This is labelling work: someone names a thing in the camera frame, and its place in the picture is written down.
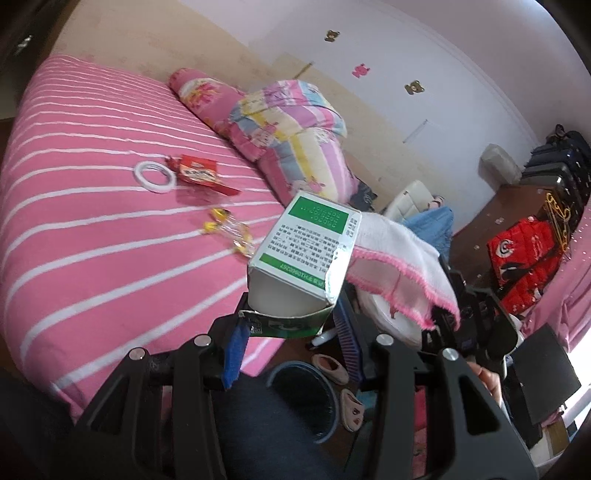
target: pink curtain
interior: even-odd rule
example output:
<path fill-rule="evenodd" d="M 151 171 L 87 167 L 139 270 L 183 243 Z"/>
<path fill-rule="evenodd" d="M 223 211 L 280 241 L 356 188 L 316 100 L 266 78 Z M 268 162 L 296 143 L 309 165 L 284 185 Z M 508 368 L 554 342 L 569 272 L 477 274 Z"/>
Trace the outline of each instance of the pink curtain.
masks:
<path fill-rule="evenodd" d="M 570 352 L 591 327 L 591 202 L 574 232 L 558 273 L 530 310 L 522 333 L 528 336 L 545 323 Z"/>

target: white tape roll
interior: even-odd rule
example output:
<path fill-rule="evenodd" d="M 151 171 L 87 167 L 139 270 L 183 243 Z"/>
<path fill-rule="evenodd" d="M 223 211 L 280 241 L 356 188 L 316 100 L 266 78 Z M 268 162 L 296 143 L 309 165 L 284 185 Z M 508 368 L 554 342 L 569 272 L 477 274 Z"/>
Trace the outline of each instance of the white tape roll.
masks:
<path fill-rule="evenodd" d="M 168 183 L 159 185 L 146 180 L 144 177 L 144 170 L 157 170 L 164 173 L 164 175 L 168 177 Z M 168 193 L 177 185 L 177 176 L 174 172 L 155 161 L 148 160 L 139 162 L 134 168 L 134 177 L 142 187 L 154 193 Z"/>

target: white towel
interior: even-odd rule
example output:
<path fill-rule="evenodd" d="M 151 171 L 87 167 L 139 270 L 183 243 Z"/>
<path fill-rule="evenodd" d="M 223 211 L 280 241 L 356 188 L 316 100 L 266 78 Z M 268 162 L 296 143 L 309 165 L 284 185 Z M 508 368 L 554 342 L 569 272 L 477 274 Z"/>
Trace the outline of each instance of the white towel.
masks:
<path fill-rule="evenodd" d="M 439 264 L 439 253 L 408 228 L 377 213 L 363 213 L 347 280 L 382 296 L 392 316 L 401 312 L 422 329 L 432 330 L 433 306 L 460 322 L 456 296 Z"/>

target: black suitcase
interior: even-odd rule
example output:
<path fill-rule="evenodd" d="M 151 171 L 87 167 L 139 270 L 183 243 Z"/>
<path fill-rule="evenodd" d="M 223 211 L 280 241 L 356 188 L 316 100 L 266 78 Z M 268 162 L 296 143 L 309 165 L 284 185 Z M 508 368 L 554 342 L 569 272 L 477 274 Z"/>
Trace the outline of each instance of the black suitcase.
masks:
<path fill-rule="evenodd" d="M 591 165 L 591 147 L 585 140 L 584 136 L 576 130 L 571 130 L 570 132 L 567 132 L 566 136 L 569 140 L 569 143 L 572 146 L 578 148 L 579 151 L 583 154 L 586 161 L 589 162 L 589 165 Z"/>
<path fill-rule="evenodd" d="M 564 150 L 547 150 L 539 152 L 532 155 L 525 167 L 528 168 L 556 163 L 566 164 L 577 182 L 583 201 L 586 202 L 589 199 L 589 193 L 591 193 L 591 176 L 590 170 L 586 167 L 583 155 L 579 150 L 575 148 L 566 148 Z"/>
<path fill-rule="evenodd" d="M 522 173 L 522 177 L 535 177 L 537 175 L 559 175 L 564 180 L 565 187 L 569 189 L 577 204 L 581 208 L 585 206 L 586 202 L 583 201 L 578 183 L 566 163 L 556 162 L 535 165 L 527 167 Z"/>
<path fill-rule="evenodd" d="M 565 186 L 565 182 L 559 175 L 539 175 L 534 177 L 523 177 L 520 182 L 522 185 L 539 185 L 540 187 L 552 187 L 556 190 L 558 198 L 563 207 L 570 209 L 569 227 L 574 232 L 579 224 L 583 211 L 573 199 L 571 191 Z"/>
<path fill-rule="evenodd" d="M 546 143 L 546 145 L 533 149 L 531 152 L 532 155 L 572 148 L 579 150 L 583 156 L 585 166 L 591 171 L 591 147 L 580 132 L 571 130 L 567 133 L 561 133 L 561 135 L 551 135 L 549 138 L 551 141 Z"/>

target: blue cloth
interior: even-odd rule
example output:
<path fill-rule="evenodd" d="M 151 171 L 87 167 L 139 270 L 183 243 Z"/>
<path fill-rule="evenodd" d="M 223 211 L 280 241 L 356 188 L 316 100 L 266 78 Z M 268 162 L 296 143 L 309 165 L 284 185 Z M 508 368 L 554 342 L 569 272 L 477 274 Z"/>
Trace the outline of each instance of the blue cloth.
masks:
<path fill-rule="evenodd" d="M 400 223 L 421 240 L 434 246 L 446 261 L 449 260 L 453 232 L 453 212 L 451 208 L 441 207 L 426 210 Z"/>

